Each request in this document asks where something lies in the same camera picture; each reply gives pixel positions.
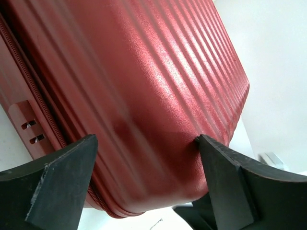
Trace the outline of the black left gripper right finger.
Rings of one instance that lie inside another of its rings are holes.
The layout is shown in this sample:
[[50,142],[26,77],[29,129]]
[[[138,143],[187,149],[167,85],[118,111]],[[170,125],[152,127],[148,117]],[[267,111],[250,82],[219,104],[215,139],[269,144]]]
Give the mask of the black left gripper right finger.
[[200,135],[201,162],[220,230],[304,230],[307,178]]

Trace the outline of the red hard-shell suitcase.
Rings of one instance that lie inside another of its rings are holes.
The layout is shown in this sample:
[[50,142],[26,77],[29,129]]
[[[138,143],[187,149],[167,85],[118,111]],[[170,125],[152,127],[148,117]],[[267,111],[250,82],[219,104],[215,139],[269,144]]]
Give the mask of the red hard-shell suitcase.
[[249,81],[212,0],[3,0],[0,103],[32,158],[94,134],[86,203],[115,218],[208,192]]

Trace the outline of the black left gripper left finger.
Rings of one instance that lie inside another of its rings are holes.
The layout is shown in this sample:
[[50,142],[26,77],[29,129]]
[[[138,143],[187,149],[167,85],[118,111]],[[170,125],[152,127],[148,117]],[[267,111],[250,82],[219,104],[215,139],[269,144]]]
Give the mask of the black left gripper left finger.
[[0,173],[2,230],[76,230],[98,141],[95,135]]

